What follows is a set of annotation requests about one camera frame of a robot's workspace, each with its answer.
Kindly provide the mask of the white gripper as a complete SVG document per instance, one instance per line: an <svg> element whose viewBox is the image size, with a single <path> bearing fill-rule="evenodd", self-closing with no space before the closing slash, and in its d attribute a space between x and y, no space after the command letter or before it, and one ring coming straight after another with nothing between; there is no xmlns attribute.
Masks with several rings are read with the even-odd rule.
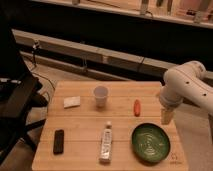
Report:
<svg viewBox="0 0 213 171"><path fill-rule="evenodd" d="M168 125L174 115L173 110L169 108L178 107L183 102L183 97L168 86L163 86L160 90L159 101L165 107L161 111L161 123Z"/></svg>

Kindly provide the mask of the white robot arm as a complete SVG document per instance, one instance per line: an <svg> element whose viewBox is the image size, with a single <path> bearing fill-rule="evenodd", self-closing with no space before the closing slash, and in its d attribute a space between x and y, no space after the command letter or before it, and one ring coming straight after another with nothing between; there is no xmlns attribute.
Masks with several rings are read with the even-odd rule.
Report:
<svg viewBox="0 0 213 171"><path fill-rule="evenodd" d="M204 83L206 68L199 61L190 61L169 68L163 76L165 85L159 92L163 106L161 123L169 124L173 110L186 98L213 116L213 87Z"/></svg>

